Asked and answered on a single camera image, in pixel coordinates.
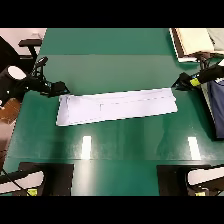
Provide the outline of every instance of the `dark blue cloth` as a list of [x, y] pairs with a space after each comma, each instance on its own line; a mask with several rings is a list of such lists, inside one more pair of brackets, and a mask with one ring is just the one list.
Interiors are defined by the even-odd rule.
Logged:
[[224, 138], [224, 81], [207, 83], [208, 96], [215, 120], [216, 137]]

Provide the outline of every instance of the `yellow label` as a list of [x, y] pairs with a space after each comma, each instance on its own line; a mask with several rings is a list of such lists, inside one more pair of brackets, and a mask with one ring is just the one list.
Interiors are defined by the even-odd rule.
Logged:
[[192, 86], [198, 86], [201, 84], [197, 78], [190, 80], [190, 82]]
[[205, 192], [198, 192], [198, 193], [195, 193], [196, 196], [205, 196]]
[[31, 196], [37, 196], [37, 189], [28, 189], [28, 193]]

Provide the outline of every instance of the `black chair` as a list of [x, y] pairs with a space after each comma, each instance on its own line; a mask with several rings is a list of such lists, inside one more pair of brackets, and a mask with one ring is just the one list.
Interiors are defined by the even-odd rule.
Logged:
[[19, 46], [28, 47], [31, 55], [19, 55], [14, 48], [0, 36], [0, 73], [9, 65], [17, 66], [25, 73], [30, 73], [37, 59], [37, 53], [34, 47], [39, 47], [41, 44], [41, 39], [21, 40]]

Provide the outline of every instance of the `chair armrest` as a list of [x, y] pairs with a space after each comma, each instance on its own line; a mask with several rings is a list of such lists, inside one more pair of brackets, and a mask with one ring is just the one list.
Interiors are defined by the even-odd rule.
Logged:
[[20, 47], [40, 47], [41, 44], [41, 39], [26, 39], [19, 42]]

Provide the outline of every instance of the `green table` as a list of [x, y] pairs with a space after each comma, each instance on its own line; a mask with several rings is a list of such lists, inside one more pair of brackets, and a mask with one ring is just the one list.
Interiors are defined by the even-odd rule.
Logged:
[[[48, 29], [42, 56], [47, 79], [64, 81], [74, 95], [170, 87], [181, 72], [198, 71], [177, 62], [168, 29]], [[173, 93], [177, 113], [58, 127], [58, 97], [29, 92], [4, 168], [74, 163], [72, 195], [158, 195], [156, 165], [224, 161], [196, 92]], [[92, 138], [90, 160], [81, 159], [84, 136]], [[188, 137], [196, 137], [201, 161], [192, 161]]]

